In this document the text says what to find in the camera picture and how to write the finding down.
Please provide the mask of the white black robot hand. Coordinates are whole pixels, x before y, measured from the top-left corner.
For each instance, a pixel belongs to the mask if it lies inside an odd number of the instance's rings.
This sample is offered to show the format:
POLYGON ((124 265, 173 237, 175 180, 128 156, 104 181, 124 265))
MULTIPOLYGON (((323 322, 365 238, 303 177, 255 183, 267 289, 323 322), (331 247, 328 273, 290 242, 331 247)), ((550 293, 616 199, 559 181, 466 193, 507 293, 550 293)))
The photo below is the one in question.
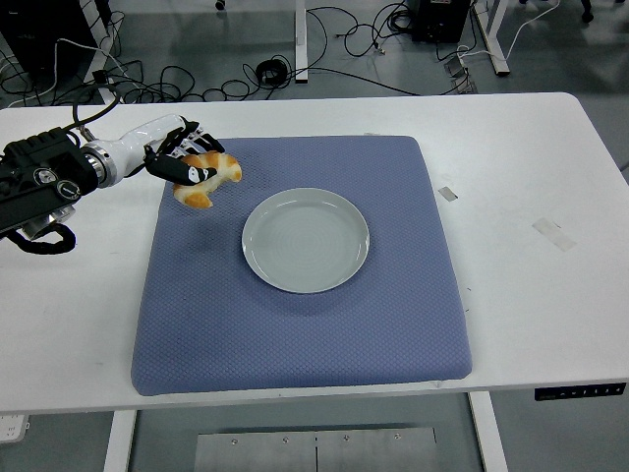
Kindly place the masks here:
POLYGON ((86 150, 100 162, 100 188, 145 169, 153 176, 183 186, 215 188, 229 177, 227 167, 209 158, 224 147, 199 123, 167 115, 145 123, 117 141, 94 141, 86 150))

